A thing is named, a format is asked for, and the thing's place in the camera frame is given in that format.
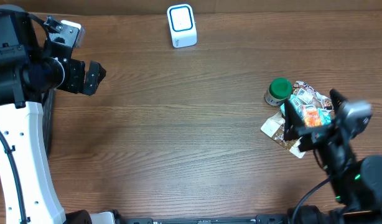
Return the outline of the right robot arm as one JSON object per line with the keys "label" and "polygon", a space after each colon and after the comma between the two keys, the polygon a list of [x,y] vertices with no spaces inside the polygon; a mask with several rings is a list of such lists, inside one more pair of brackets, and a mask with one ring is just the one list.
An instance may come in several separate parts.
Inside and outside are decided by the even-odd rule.
{"label": "right robot arm", "polygon": [[[308,127],[289,100],[284,102],[284,139],[300,141],[301,152],[313,151],[327,178],[305,194],[287,212],[288,223],[382,223],[382,156],[360,161],[350,141],[367,127],[372,110],[365,100],[349,101],[337,90],[330,90],[335,112],[326,125]],[[344,207],[322,213],[305,201],[319,188],[330,183],[336,201]]]}

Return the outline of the orange packet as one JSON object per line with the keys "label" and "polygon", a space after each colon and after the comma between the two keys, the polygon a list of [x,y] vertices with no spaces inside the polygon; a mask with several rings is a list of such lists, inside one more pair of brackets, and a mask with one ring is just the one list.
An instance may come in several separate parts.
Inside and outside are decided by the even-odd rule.
{"label": "orange packet", "polygon": [[319,111],[314,105],[303,105],[302,115],[304,123],[307,127],[321,126]]}

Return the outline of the brown white snack bag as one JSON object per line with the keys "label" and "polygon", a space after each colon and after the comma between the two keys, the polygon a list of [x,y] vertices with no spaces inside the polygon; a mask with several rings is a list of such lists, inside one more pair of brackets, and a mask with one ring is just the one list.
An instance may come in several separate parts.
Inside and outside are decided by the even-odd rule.
{"label": "brown white snack bag", "polygon": [[[323,108],[331,112],[333,110],[333,105],[330,98],[325,95],[321,95],[309,84],[303,81],[296,81],[294,83],[291,94],[297,96],[303,105],[314,105],[317,109]],[[279,111],[274,116],[266,120],[266,122],[261,127],[261,131],[297,158],[303,158],[305,153],[300,152],[300,150],[297,148],[300,144],[299,140],[284,140],[284,125],[285,117],[283,117],[281,111]]]}

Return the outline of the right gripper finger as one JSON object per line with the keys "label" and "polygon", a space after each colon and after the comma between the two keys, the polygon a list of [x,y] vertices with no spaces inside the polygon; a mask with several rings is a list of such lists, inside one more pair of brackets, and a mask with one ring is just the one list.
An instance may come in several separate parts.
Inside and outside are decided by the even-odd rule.
{"label": "right gripper finger", "polygon": [[335,114],[337,114],[341,104],[347,101],[347,98],[334,88],[330,90],[330,99],[332,101]]}
{"label": "right gripper finger", "polygon": [[284,140],[292,141],[301,137],[300,132],[305,125],[302,118],[298,115],[296,109],[290,100],[284,102],[285,125],[284,125]]}

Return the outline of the round can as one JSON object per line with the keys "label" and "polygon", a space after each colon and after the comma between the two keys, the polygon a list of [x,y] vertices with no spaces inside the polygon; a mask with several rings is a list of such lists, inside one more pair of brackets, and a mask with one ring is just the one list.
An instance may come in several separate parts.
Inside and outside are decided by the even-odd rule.
{"label": "round can", "polygon": [[281,106],[292,93],[292,84],[286,78],[276,78],[269,85],[264,99],[271,106]]}

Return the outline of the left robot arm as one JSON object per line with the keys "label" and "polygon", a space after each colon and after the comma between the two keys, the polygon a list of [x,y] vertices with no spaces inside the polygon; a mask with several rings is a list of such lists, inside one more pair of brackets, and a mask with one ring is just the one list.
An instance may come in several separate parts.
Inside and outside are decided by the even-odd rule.
{"label": "left robot arm", "polygon": [[111,212],[65,212],[44,144],[49,93],[90,96],[106,75],[98,62],[72,59],[84,33],[74,22],[42,20],[17,6],[0,6],[0,180],[7,223],[114,222]]}

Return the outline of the teal wet wipes pack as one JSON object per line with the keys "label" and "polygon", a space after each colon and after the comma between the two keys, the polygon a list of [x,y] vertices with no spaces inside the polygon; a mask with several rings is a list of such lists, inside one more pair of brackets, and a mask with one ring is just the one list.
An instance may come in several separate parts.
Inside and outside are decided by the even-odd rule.
{"label": "teal wet wipes pack", "polygon": [[[290,97],[289,97],[288,100],[289,100],[289,102],[291,103],[291,105],[294,107],[294,109],[295,109],[295,111],[297,112],[297,114],[299,115],[299,117],[300,117],[301,119],[304,119],[304,117],[303,117],[303,112],[302,112],[303,104],[302,104],[301,100],[300,100],[297,96],[295,96],[295,95],[293,95],[293,94],[290,95]],[[283,104],[280,106],[281,113],[282,113],[283,117],[286,116],[286,115],[285,115],[285,108],[286,108],[285,103],[283,103]]]}

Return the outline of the small green white packet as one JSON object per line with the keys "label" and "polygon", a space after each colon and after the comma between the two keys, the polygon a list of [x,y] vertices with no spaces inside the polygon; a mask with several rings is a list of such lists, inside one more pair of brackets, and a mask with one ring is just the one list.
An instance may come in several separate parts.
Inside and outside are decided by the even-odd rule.
{"label": "small green white packet", "polygon": [[319,118],[322,126],[331,123],[331,111],[323,108],[318,108],[317,111],[319,113]]}

